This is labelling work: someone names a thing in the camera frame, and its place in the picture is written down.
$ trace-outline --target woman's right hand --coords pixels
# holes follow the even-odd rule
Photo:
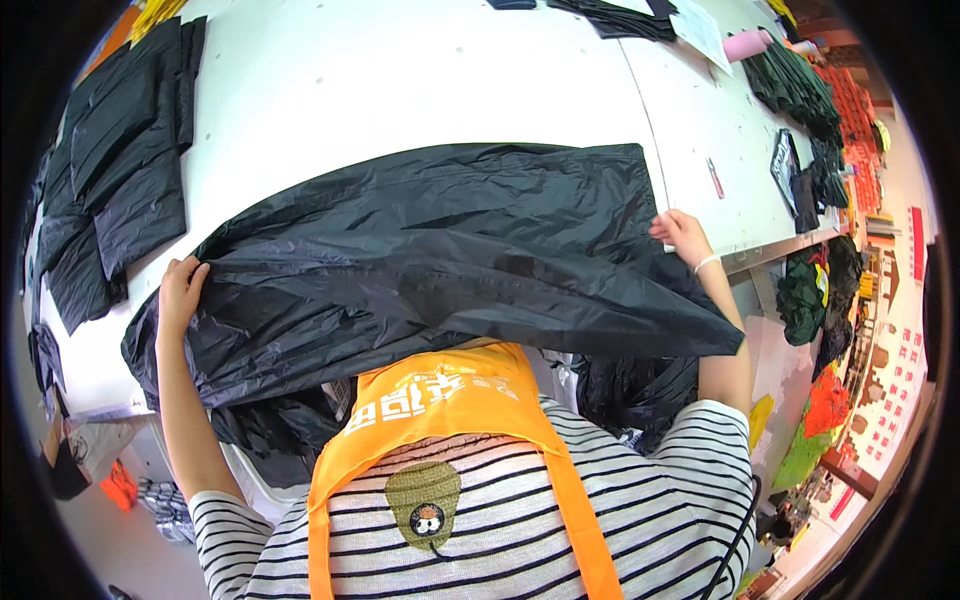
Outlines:
[[[182,345],[183,334],[197,312],[200,290],[209,272],[210,265],[201,264],[196,256],[170,261],[160,283],[158,343],[172,341]]]
[[[673,246],[690,269],[713,254],[700,221],[676,208],[654,217],[649,233],[655,240]]]

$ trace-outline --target pink water bottle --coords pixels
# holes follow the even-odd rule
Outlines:
[[[767,51],[767,46],[774,43],[774,39],[764,30],[740,32],[723,40],[723,51],[727,60],[737,62],[754,57]]]

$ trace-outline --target orange apron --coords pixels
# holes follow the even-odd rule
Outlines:
[[[333,598],[329,497],[395,448],[462,433],[508,435],[542,452],[588,596],[622,598],[587,491],[540,408],[537,381],[516,344],[417,354],[359,376],[353,415],[313,471],[307,500],[310,597]]]

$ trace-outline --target green garment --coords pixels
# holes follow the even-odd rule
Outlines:
[[[793,437],[790,451],[780,464],[780,471],[774,480],[771,490],[785,490],[802,483],[817,467],[820,457],[824,455],[832,444],[830,431],[812,438],[804,437],[804,422],[797,427],[797,434]]]
[[[812,342],[827,314],[817,269],[807,262],[812,255],[812,249],[790,254],[786,276],[777,282],[777,311],[786,323],[783,337],[793,346]]]
[[[773,112],[786,112],[819,139],[843,148],[840,113],[829,86],[776,36],[763,54],[743,60],[754,95]]]

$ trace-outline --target white bracelet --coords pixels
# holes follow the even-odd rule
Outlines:
[[[693,269],[693,274],[694,274],[694,275],[699,275],[699,274],[700,274],[700,268],[703,267],[704,265],[706,265],[707,263],[712,262],[712,261],[714,261],[714,260],[716,260],[717,262],[719,262],[719,261],[720,261],[720,257],[717,256],[716,254],[711,254],[711,255],[708,256],[707,258],[704,258],[703,260],[700,261],[700,264],[697,265],[697,266]]]

